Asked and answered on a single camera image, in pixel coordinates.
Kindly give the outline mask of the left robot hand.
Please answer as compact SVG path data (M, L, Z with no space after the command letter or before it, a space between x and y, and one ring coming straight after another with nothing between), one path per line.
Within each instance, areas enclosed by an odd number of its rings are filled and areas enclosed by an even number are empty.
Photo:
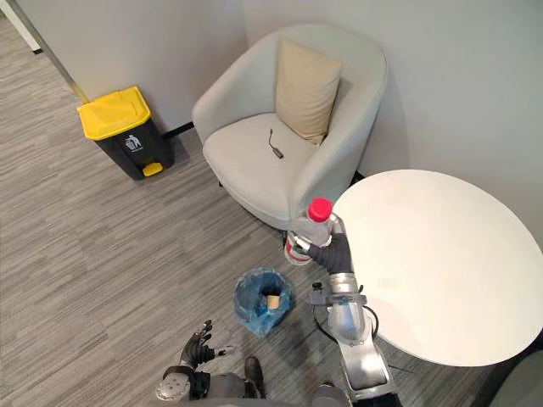
M212 320L207 320L201 329L195 332L183 347L180 364L196 370L199 365L235 352L232 345L211 348L207 342L211 339Z

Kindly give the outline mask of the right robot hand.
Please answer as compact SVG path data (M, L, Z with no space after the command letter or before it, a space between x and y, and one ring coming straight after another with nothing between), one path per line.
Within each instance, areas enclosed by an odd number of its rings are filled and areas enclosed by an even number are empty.
M306 237L293 234L294 241L309 255L309 257L323 266L329 275L333 274L353 274L352 258L349 241L343 220L332 213L330 243L325 247L320 247L312 243Z

